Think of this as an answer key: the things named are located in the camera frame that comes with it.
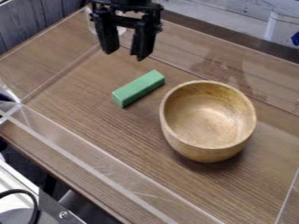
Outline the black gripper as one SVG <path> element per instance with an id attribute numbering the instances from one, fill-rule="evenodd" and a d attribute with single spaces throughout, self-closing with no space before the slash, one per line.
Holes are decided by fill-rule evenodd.
<path id="1" fill-rule="evenodd" d="M 163 30 L 162 11 L 164 7 L 155 0 L 88 0 L 98 33 L 98 40 L 106 54 L 119 47 L 118 26 L 131 28 L 134 33 L 131 54 L 144 60 L 155 49 L 155 39 Z"/>

